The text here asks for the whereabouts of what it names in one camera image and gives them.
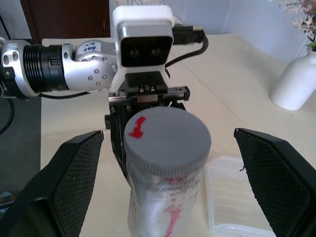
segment wooden door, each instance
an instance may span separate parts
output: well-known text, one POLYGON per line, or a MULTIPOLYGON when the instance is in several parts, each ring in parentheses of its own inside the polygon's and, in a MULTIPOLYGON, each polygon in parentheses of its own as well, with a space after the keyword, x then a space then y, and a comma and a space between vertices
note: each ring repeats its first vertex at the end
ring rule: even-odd
POLYGON ((21 0, 32 39, 110 37, 109 0, 21 0))

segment dark floor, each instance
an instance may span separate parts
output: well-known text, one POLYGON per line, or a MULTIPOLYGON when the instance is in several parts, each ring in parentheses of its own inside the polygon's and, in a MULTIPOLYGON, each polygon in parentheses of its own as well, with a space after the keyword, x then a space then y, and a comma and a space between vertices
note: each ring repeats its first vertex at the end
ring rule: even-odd
MULTIPOLYGON (((15 117, 0 135, 0 194, 19 192, 40 171, 41 98, 28 102, 14 99, 15 117)), ((10 114, 6 99, 0 99, 0 128, 10 114)))

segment white table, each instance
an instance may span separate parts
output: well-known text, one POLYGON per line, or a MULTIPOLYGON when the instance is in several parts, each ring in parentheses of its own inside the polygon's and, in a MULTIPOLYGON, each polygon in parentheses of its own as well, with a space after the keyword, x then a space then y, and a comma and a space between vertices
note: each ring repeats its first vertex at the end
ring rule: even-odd
MULTIPOLYGON (((78 44, 83 39, 44 39, 43 44, 78 44)), ((269 133, 287 140, 316 167, 316 94, 301 110, 291 112, 274 105, 269 91, 285 65, 238 37, 209 36, 209 49, 198 57, 171 66, 172 86, 191 91, 188 111, 209 128, 212 148, 207 162, 239 155, 233 133, 236 127, 269 133)), ((175 46, 170 58, 195 50, 175 46)), ((109 113, 107 94, 69 100, 42 99, 41 167, 58 147, 74 136, 103 130, 109 113)), ((130 188, 112 153, 110 131, 104 130, 97 177, 81 237, 129 237, 127 212, 130 188)), ((209 237, 205 183, 202 183, 184 237, 209 237)))

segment black cylinder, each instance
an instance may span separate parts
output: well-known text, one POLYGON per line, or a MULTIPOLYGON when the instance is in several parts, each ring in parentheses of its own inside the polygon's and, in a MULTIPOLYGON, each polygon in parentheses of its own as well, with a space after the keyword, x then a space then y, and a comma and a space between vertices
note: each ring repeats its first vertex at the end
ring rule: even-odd
POLYGON ((61 45, 25 46, 23 64, 26 77, 34 92, 68 90, 64 77, 61 45))

